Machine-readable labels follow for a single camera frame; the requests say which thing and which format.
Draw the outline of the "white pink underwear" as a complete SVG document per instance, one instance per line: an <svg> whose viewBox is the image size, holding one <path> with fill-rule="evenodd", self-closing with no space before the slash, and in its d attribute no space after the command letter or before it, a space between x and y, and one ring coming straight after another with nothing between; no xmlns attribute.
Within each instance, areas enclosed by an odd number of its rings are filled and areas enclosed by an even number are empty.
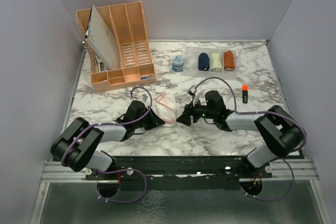
<svg viewBox="0 0 336 224"><path fill-rule="evenodd" d="M163 93L154 99L154 112L166 127L174 127L176 122L176 98L173 94Z"/></svg>

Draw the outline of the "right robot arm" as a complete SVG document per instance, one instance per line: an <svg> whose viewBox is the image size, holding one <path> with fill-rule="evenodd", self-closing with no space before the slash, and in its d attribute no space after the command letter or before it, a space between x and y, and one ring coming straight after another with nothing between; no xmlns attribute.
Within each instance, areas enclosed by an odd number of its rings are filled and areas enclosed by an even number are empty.
<svg viewBox="0 0 336 224"><path fill-rule="evenodd" d="M184 106L183 113L176 119L186 126L199 119L210 119L220 130L226 132L246 130L259 132L264 143L247 154L241 164L246 177L254 177L260 167L277 158L285 158L306 141L305 131L280 106L274 105L267 111L239 113L226 107L217 91L205 94L206 104L192 100Z"/></svg>

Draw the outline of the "navy blue underwear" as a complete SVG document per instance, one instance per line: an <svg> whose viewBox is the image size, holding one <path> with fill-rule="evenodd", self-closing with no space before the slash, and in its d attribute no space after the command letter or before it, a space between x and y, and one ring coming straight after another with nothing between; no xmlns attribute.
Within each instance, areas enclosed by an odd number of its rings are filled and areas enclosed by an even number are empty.
<svg viewBox="0 0 336 224"><path fill-rule="evenodd" d="M202 52L198 57L198 70L199 71L209 71L210 62L207 53Z"/></svg>

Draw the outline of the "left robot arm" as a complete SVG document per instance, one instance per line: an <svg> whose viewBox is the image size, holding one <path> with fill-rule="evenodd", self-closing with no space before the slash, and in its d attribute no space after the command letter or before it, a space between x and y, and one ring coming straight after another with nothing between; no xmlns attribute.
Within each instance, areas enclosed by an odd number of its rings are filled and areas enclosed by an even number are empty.
<svg viewBox="0 0 336 224"><path fill-rule="evenodd" d="M125 114L112 123L89 124L84 118L76 118L55 140L50 152L55 160L74 172L84 168L98 170L104 179L115 175L114 158L97 149L101 142L123 142L137 129L152 130L165 122L141 101L132 101Z"/></svg>

